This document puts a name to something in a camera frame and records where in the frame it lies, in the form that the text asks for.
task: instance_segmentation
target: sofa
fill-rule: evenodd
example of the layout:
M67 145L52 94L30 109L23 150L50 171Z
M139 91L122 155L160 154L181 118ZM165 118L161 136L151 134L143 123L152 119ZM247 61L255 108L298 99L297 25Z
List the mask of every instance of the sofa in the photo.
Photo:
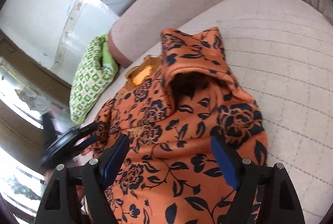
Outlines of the sofa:
M306 223L319 223L333 203L333 169L328 168L333 157L333 26L302 0L197 2L137 0L129 7L109 34L111 53L129 66L102 94L82 126L91 123L104 102L122 88L127 71L146 55L161 54L161 28L195 34L216 26L227 63L261 108L269 140L268 165L284 163ZM162 9L157 13L158 3ZM80 160L84 163L90 157Z

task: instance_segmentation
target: orange dress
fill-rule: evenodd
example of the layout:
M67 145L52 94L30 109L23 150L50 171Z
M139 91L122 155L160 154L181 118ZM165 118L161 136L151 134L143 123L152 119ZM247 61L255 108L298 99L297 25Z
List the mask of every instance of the orange dress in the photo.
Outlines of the orange dress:
M266 164L267 138L256 101L225 61L218 28L196 35L161 34L158 69L140 85L124 86L96 116L94 157L120 134L130 150L105 195L119 223L220 224L235 191L212 154L224 135L241 157ZM249 223L262 199L258 188Z

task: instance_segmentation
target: white quilted fabric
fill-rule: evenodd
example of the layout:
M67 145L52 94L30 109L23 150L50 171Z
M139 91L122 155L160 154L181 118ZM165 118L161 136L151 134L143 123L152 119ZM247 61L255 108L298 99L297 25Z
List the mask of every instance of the white quilted fabric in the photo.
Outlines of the white quilted fabric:
M333 203L333 26L301 0L225 0L180 28L218 26L226 59L258 101L268 134L268 164L285 164L308 224ZM160 43L147 54L158 55ZM103 94L85 124L125 83Z

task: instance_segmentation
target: orange floral garment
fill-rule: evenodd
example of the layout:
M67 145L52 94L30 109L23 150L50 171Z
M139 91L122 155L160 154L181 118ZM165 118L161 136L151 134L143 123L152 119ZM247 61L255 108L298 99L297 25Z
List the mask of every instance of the orange floral garment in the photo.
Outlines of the orange floral garment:
M119 223L220 224L235 191L210 149L224 135L241 157L266 164L261 112L225 61L218 28L161 34L160 67L131 91L120 90L96 116L99 157L120 134L130 150L105 195ZM255 223L258 188L248 223Z

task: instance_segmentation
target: silver rivet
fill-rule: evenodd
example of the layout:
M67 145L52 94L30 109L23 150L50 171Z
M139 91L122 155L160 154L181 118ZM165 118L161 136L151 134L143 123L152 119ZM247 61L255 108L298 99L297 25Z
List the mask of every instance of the silver rivet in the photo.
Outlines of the silver rivet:
M89 160L89 164L90 165L95 165L97 163L98 163L98 159L97 158L92 158L92 159Z
M284 169L284 165L282 163L276 163L276 166L278 167L278 169Z
M57 167L56 167L56 169L57 170L59 170L59 171L61 171L61 170L63 170L64 169L64 164L59 164Z
M245 165L250 165L250 164L251 164L251 159L244 158L244 159L242 160L242 162L243 162Z

